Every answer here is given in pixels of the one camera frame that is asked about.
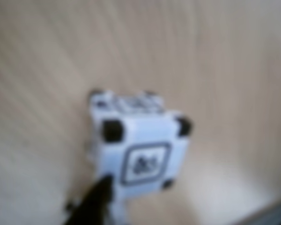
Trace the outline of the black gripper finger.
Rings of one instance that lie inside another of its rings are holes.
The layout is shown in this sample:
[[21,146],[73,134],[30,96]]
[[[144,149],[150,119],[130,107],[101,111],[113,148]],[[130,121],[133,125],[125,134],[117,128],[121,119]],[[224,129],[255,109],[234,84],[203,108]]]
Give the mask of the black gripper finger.
[[112,200],[112,175],[96,182],[86,195],[78,201],[65,205],[68,218],[66,225],[103,225],[107,205]]

